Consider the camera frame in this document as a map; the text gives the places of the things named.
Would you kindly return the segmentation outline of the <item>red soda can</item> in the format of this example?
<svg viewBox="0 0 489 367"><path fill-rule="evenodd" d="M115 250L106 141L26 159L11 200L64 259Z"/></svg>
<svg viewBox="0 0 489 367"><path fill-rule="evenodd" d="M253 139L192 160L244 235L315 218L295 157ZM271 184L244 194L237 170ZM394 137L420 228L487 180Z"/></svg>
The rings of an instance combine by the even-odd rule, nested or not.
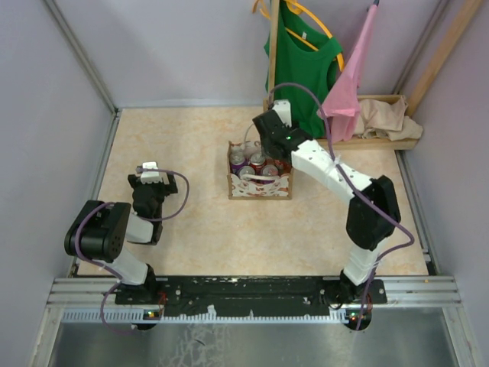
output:
<svg viewBox="0 0 489 367"><path fill-rule="evenodd" d="M291 172L291 170L292 170L291 164L289 164L286 161L275 160L274 164L277 167L278 174L280 176L282 176L284 174L289 174Z"/></svg>

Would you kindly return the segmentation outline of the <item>silver purple can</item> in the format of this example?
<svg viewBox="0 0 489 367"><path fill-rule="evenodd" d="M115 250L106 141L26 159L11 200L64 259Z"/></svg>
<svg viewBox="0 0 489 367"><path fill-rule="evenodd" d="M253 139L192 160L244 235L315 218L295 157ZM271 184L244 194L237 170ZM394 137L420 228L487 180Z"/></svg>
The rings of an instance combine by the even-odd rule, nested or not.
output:
<svg viewBox="0 0 489 367"><path fill-rule="evenodd" d="M279 177L279 170L276 166L268 164L261 169L261 176L265 181L276 180Z"/></svg>

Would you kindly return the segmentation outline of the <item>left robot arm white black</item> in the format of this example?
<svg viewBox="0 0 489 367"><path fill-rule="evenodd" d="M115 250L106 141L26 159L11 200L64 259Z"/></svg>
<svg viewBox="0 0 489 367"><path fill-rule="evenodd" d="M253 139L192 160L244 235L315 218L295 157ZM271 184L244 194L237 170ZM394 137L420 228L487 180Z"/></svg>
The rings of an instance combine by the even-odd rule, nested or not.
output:
<svg viewBox="0 0 489 367"><path fill-rule="evenodd" d="M80 210L64 239L64 250L70 256L99 266L119 281L117 304L155 304L167 301L164 286L157 281L154 269L138 260L126 242L157 245L163 222L175 217L164 216L165 199L178 193L176 173L152 169L128 176L132 203L105 203L89 200Z"/></svg>

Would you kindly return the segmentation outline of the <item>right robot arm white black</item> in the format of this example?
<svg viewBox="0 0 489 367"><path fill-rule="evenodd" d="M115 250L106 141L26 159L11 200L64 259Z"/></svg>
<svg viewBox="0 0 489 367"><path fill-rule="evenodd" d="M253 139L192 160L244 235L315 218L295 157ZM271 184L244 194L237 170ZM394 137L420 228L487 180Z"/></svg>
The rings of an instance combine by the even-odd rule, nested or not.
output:
<svg viewBox="0 0 489 367"><path fill-rule="evenodd" d="M384 243L401 220L392 180L369 177L332 158L304 130L285 125L273 109L254 117L253 123L266 155L312 177L348 205L345 230L352 248L340 273L339 292L359 302L368 294L367 281Z"/></svg>

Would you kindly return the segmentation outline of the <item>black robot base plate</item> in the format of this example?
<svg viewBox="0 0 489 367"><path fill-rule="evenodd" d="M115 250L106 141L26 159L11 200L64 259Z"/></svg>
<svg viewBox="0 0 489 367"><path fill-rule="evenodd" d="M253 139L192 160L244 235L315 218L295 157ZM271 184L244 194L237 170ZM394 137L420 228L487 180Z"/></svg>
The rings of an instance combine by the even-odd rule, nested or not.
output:
<svg viewBox="0 0 489 367"><path fill-rule="evenodd" d="M385 304L384 283L354 285L344 275L327 276L169 276L142 285L118 286L117 305L151 304L164 316L197 316L212 306L219 317L328 316L333 306Z"/></svg>

